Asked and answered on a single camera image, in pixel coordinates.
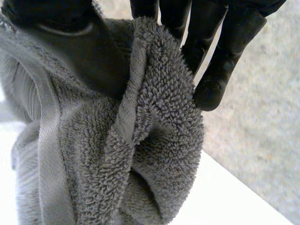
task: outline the gloved hand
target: gloved hand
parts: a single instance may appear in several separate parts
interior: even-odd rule
[[[4,0],[2,13],[87,87],[123,97],[129,64],[91,0]]]
[[[182,53],[196,75],[222,20],[221,36],[210,64],[199,82],[194,99],[204,111],[218,107],[230,76],[247,44],[286,0],[130,0],[132,16],[157,18],[182,40],[191,9],[188,37]]]
[[[239,58],[247,44],[266,23],[265,17],[277,11],[285,1],[130,0],[130,3],[134,18],[144,15],[157,18],[159,6],[162,13],[162,24],[169,28],[179,42],[182,40],[188,13],[191,9],[188,37],[182,48],[182,53],[194,75],[196,75],[202,64],[217,29],[224,19],[218,45],[194,95],[197,107],[204,111],[211,111],[216,109],[221,102]],[[45,19],[68,24],[80,20],[82,17],[90,20],[91,17],[88,14],[94,14],[94,12],[89,10],[89,13],[84,13],[87,12],[90,4],[91,0],[5,0],[2,10],[11,19],[18,19],[18,21],[26,24],[31,23],[30,20],[32,19]],[[84,54],[87,48],[83,47],[80,53],[82,56],[87,55],[91,63],[84,64],[82,57],[76,59],[74,57],[75,52],[72,52],[74,42],[60,42],[58,36],[48,37],[57,39],[56,46],[50,46],[50,48],[57,49],[56,53],[60,54],[62,53],[61,47],[64,46],[65,48],[69,45],[69,51],[61,54],[61,58],[69,55],[68,62],[73,61],[71,66],[70,63],[67,63],[69,69],[92,89],[102,91],[114,98],[121,98],[125,86],[120,84],[126,84],[124,81],[128,79],[128,73],[125,73],[126,76],[121,75],[124,74],[124,68],[126,68],[125,61],[111,40],[102,18],[100,15],[97,16],[99,17],[98,21],[96,21],[96,16],[92,16],[93,23],[96,23],[96,27],[98,27],[96,34],[93,35],[102,37],[103,41],[96,38],[97,46],[105,45],[107,51],[86,52]],[[32,34],[34,30],[37,31],[37,29],[27,29],[27,32]],[[43,31],[37,32],[35,36],[43,36]],[[49,42],[49,39],[44,38],[43,43],[47,44],[47,42]],[[77,37],[75,43],[86,44],[83,37]],[[88,67],[97,66],[98,69],[85,71]],[[100,79],[99,76],[103,73],[99,73],[99,71],[103,72],[108,69],[111,71],[110,74],[116,74],[116,76],[105,77],[102,75]],[[85,71],[85,76],[82,76],[80,71]]]

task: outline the glove finger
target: glove finger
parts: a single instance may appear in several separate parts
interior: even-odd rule
[[[265,24],[266,19],[256,11],[229,7],[210,65],[194,94],[197,107],[212,111],[219,106],[243,51]]]
[[[158,0],[130,0],[133,18],[140,16],[158,18]]]
[[[181,43],[192,0],[160,0],[161,23]]]
[[[194,76],[197,74],[226,12],[227,6],[223,4],[193,0],[188,36],[182,47],[182,53]]]

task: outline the fabric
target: fabric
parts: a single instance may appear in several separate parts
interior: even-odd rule
[[[203,118],[177,42],[148,18],[105,21],[130,61],[121,101],[0,15],[2,85],[27,123],[12,150],[20,224],[167,224],[193,185]]]

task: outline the gray towel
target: gray towel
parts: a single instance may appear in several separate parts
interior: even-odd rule
[[[20,224],[167,224],[193,185],[203,118],[178,44],[148,18],[105,21],[130,61],[121,101],[89,90],[0,15],[2,85],[27,123],[12,151]]]

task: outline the black glove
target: black glove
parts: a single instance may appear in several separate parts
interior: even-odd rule
[[[194,75],[202,64],[217,29],[224,19],[218,45],[194,95],[197,107],[204,111],[211,111],[219,105],[230,76],[245,47],[266,23],[264,17],[277,11],[285,1],[160,0],[159,2],[158,0],[130,0],[130,3],[134,18],[143,15],[157,18],[158,6],[160,6],[162,24],[169,28],[179,42],[182,40],[191,8],[188,37],[182,53]],[[15,24],[26,24],[25,32],[36,37],[42,44],[48,45],[48,49],[54,51],[59,59],[65,61],[67,68],[89,87],[111,97],[121,98],[125,90],[125,81],[128,79],[128,66],[111,40],[101,16],[96,15],[90,5],[91,0],[5,0],[2,12],[12,21],[15,20]],[[95,38],[93,46],[101,48],[102,45],[106,48],[89,52],[87,49],[92,46],[87,46],[89,44],[86,43],[86,37],[74,35],[71,38],[73,41],[70,39],[66,41],[61,36],[49,33],[45,35],[45,31],[40,27],[30,26],[28,28],[29,24],[35,24],[31,22],[33,20],[70,23],[72,28],[67,27],[66,30],[71,30],[74,34],[80,29],[84,29],[83,23],[93,23],[97,29],[92,35],[103,37],[102,39]],[[82,48],[76,51],[74,45],[78,44]],[[115,76],[105,77],[104,71],[110,71],[109,74],[115,74]]]
[[[122,98],[129,63],[91,0],[5,0],[2,13],[90,89]]]
[[[204,111],[218,107],[230,76],[247,44],[266,23],[264,17],[276,12],[286,0],[130,0],[132,16],[157,17],[182,40],[189,10],[188,37],[182,53],[196,75],[212,40],[224,19],[221,37],[210,65],[194,95],[196,106]]]

